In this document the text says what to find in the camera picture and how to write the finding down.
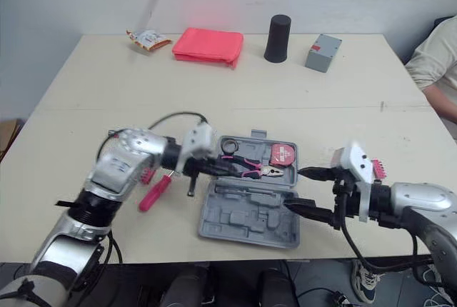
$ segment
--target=table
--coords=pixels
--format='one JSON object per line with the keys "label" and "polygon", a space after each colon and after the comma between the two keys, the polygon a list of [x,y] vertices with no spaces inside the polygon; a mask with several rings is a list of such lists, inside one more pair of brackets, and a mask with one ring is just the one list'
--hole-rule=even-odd
{"label": "table", "polygon": [[[83,36],[1,165],[0,261],[32,259],[62,212],[54,203],[76,198],[107,130],[147,127],[182,109],[204,113],[219,135],[264,129],[294,142],[300,166],[326,166],[335,149],[357,139],[383,160],[385,183],[456,190],[457,147],[384,37],[336,36],[343,43],[326,74],[303,66],[317,35],[291,35],[282,64],[263,59],[266,35],[246,35],[235,70],[175,61],[171,46],[145,54],[125,36]],[[194,123],[180,117],[156,132],[180,140]],[[305,219],[293,250],[200,238],[208,182],[201,176],[188,198],[189,179],[175,179],[148,213],[138,212],[146,188],[137,187],[113,224],[125,262],[354,257],[341,232]],[[300,178],[296,190],[333,208],[331,183]],[[411,253],[405,231],[357,220],[348,227],[365,256]]]}

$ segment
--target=gray tool case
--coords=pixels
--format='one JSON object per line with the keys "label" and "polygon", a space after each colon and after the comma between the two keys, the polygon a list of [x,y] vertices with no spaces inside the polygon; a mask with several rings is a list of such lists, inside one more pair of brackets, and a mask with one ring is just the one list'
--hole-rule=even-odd
{"label": "gray tool case", "polygon": [[[233,139],[238,143],[235,155],[260,160],[269,165],[271,147],[287,144],[295,151],[295,161],[281,167],[283,176],[219,177],[211,180],[201,211],[199,234],[203,237],[241,241],[277,248],[295,248],[300,244],[298,216],[283,206],[285,198],[297,197],[291,190],[297,182],[298,153],[294,143],[270,141],[266,131],[253,130],[252,138],[222,136],[221,142]],[[234,164],[239,171],[247,169]]]}

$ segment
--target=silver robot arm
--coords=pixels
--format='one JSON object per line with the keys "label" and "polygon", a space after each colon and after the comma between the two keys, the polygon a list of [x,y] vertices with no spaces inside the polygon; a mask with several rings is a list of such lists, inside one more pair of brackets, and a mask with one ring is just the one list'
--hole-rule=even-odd
{"label": "silver robot arm", "polygon": [[[357,144],[335,152],[330,168],[308,167],[299,174],[319,181],[334,181],[335,209],[316,207],[313,200],[292,198],[284,204],[304,218],[342,229],[359,259],[364,259],[346,228],[345,217],[378,221],[386,228],[403,228],[413,236],[415,252],[419,237],[431,253],[446,292],[457,302],[457,196],[447,188],[429,183],[383,185],[374,180],[373,164]],[[368,270],[386,272],[419,265],[412,262],[389,270],[366,263]]]}
{"label": "silver robot arm", "polygon": [[37,251],[26,276],[0,291],[0,306],[59,307],[69,292],[94,269],[104,248],[100,242],[145,168],[163,166],[190,176],[228,175],[236,169],[212,158],[212,128],[201,122],[183,146],[150,130],[126,129],[96,162],[75,202],[68,207]]}

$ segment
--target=pliers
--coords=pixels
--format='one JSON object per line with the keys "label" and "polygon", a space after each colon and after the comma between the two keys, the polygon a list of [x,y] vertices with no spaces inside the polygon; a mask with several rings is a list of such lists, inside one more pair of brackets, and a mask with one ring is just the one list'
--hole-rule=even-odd
{"label": "pliers", "polygon": [[220,155],[220,159],[229,161],[234,164],[239,164],[244,168],[250,169],[248,171],[242,172],[232,172],[230,176],[235,177],[250,177],[256,180],[260,179],[262,176],[283,176],[284,172],[281,169],[275,168],[274,166],[262,166],[260,161],[255,159],[244,158],[243,156],[237,155]]}

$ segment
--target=screwdriver handle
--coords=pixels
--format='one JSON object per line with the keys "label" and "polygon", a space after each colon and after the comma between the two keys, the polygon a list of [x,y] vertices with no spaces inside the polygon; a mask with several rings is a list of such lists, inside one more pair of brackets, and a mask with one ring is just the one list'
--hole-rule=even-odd
{"label": "screwdriver handle", "polygon": [[147,212],[151,206],[160,198],[160,195],[165,191],[166,187],[171,182],[171,177],[169,175],[162,176],[162,179],[153,185],[153,187],[148,191],[146,196],[141,200],[139,204],[140,211]]}

